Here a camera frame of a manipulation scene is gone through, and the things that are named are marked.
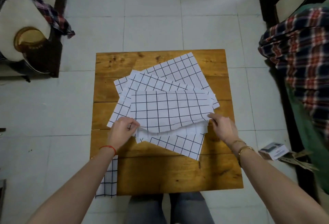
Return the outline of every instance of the floor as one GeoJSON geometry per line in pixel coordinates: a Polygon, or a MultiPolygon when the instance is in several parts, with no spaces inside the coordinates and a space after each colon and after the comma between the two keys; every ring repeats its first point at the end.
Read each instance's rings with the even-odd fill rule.
{"type": "MultiPolygon", "coordinates": [[[[226,51],[239,135],[260,149],[289,145],[278,89],[257,46],[258,0],[68,0],[76,32],[63,38],[58,79],[0,80],[2,224],[22,223],[89,158],[96,52],[226,51]]],[[[296,181],[294,168],[275,162],[296,181]]],[[[243,174],[244,189],[203,192],[216,223],[274,223],[243,174]]],[[[128,196],[94,199],[83,223],[121,223],[128,196]]],[[[163,203],[169,217],[170,203],[163,203]]]]}

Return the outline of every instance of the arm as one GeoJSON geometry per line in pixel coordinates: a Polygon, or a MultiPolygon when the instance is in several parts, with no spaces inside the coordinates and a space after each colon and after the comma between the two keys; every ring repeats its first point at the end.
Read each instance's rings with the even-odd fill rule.
{"type": "MultiPolygon", "coordinates": [[[[209,117],[216,135],[238,157],[238,151],[246,145],[236,142],[241,139],[235,124],[218,114],[209,114],[209,117]]],[[[329,223],[329,216],[312,197],[256,152],[244,149],[240,162],[276,223],[329,223]]]]}
{"type": "MultiPolygon", "coordinates": [[[[134,134],[139,123],[121,117],[114,122],[107,144],[118,150],[134,134]]],[[[99,153],[46,200],[28,224],[81,223],[114,156],[114,150],[101,148],[99,153]]]]}

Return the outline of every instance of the person's left arm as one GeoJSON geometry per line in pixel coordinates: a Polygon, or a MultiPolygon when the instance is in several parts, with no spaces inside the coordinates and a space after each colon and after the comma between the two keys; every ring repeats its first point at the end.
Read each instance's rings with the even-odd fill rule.
{"type": "MultiPolygon", "coordinates": [[[[107,144],[118,150],[138,126],[139,123],[132,118],[119,118],[109,132],[107,144]],[[132,124],[130,130],[127,128],[129,124],[132,124]]],[[[81,223],[113,157],[112,148],[101,148],[93,159],[35,211],[27,223],[81,223]]]]}

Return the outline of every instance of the wooden table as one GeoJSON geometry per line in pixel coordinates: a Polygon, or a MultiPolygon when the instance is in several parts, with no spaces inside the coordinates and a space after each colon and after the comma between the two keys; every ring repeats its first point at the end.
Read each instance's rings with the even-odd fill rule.
{"type": "MultiPolygon", "coordinates": [[[[132,69],[141,71],[189,52],[194,54],[220,103],[215,112],[234,120],[223,49],[97,53],[90,157],[106,142],[109,131],[106,124],[119,99],[113,81],[129,75],[132,69]]],[[[130,138],[118,155],[118,195],[243,188],[236,158],[217,139],[211,125],[199,161],[148,142],[137,144],[134,138],[130,138]]]]}

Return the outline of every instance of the gray pants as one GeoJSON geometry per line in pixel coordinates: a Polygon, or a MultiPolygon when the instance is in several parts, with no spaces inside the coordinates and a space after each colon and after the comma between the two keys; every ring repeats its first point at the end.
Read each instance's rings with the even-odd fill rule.
{"type": "MultiPolygon", "coordinates": [[[[214,224],[210,211],[200,192],[169,194],[170,223],[214,224]]],[[[132,196],[125,224],[167,224],[162,212],[163,194],[132,196]]]]}

